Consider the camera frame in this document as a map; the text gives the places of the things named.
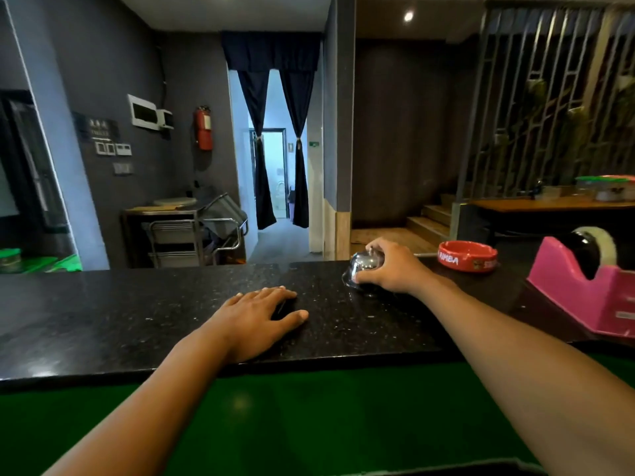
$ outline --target black door frame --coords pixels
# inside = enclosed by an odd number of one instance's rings
[[[281,132],[282,133],[282,163],[284,164],[284,208],[286,210],[286,218],[290,217],[289,213],[289,176],[286,161],[286,129],[262,129],[262,132]],[[256,130],[249,129],[249,140],[251,146],[251,174],[253,178],[253,190],[256,191]]]

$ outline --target person's right hand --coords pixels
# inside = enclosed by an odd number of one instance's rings
[[[387,291],[415,295],[421,283],[434,278],[434,274],[413,255],[409,248],[383,237],[366,246],[384,253],[384,265],[375,270],[355,274],[358,284],[377,284]]]

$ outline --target fire extinguisher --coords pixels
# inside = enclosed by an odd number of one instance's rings
[[[194,125],[196,127],[196,143],[201,150],[211,150],[214,142],[211,138],[211,112],[210,107],[201,105],[194,112]]]

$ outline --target curtain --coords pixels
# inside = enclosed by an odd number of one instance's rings
[[[267,31],[222,31],[221,44],[229,70],[237,70],[251,121],[258,135],[256,143],[256,212],[258,229],[275,223],[267,184],[262,127],[269,70],[279,70],[284,97],[291,115],[295,143],[295,212],[293,223],[309,226],[309,194],[300,136],[304,130],[313,78],[318,69],[321,33]]]
[[[281,70],[282,90],[289,109],[293,130],[295,131],[295,212],[293,224],[307,228],[309,226],[309,191],[304,171],[304,153],[300,136],[304,130],[309,112],[309,102],[313,91],[314,71]]]
[[[256,195],[256,222],[258,230],[275,224],[274,208],[271,205],[271,193],[265,166],[265,148],[262,144],[262,127],[265,123],[265,105],[267,103],[267,86],[269,71],[238,71],[238,79],[244,100],[251,116],[253,129],[256,132],[254,151],[256,167],[253,180]]]

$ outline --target wooden table top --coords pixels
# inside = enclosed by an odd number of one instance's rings
[[[496,199],[471,200],[470,204],[496,212],[553,212],[595,209],[633,209],[635,202],[599,202],[572,195],[555,200]]]

